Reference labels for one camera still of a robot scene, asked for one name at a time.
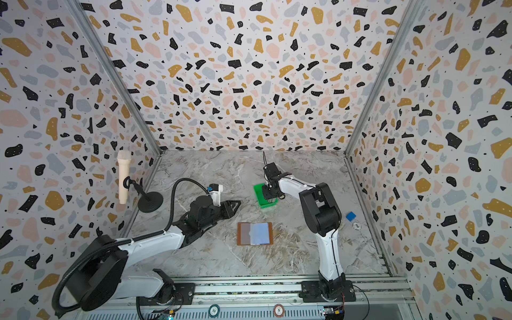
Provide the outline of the green plastic card tray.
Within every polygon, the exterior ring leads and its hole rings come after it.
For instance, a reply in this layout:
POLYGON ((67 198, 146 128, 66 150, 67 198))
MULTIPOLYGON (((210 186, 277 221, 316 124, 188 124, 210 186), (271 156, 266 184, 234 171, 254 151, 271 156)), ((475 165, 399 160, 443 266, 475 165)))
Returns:
POLYGON ((277 203, 279 202, 278 199, 267 200, 267 199, 264 198, 264 196, 263 196, 263 186, 265 186, 264 183, 261 183, 261 184, 253 186, 255 195, 257 197, 257 202, 258 202, 260 208, 266 209, 266 208, 273 207, 273 206, 277 205, 277 203))

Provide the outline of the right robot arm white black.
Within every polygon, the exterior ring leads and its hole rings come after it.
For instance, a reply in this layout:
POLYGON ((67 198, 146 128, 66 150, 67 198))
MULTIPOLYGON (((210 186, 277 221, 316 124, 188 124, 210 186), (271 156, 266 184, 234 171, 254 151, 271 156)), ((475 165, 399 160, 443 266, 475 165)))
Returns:
POLYGON ((292 196, 301 203, 309 230, 315 234, 319 251, 319 279, 301 283, 299 296, 306 303, 354 302, 353 283, 349 281, 339 256, 338 231, 342 214, 329 185, 313 185, 282 172, 275 163, 263 168, 266 184, 262 187, 266 200, 292 196))

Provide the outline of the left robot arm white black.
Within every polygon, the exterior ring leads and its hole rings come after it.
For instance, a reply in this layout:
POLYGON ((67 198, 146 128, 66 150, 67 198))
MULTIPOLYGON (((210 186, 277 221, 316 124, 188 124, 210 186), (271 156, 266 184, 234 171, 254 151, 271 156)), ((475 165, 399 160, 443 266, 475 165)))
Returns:
POLYGON ((170 290, 173 280, 162 270, 155 275, 130 276, 126 269, 144 259, 191 245, 220 221, 235 216, 240 200, 215 202, 212 195, 199 196, 187 213, 168 229, 134 238, 96 238, 64 273, 51 305, 57 317, 77 309, 92 311, 111 299, 153 298, 170 290))

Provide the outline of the brown leather card holder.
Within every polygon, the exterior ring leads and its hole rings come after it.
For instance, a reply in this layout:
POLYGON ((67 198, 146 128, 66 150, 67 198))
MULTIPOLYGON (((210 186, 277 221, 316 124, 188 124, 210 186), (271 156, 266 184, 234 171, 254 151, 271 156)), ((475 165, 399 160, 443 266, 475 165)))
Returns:
POLYGON ((273 225, 272 223, 247 223, 241 222, 237 225, 237 245, 272 245, 273 225))

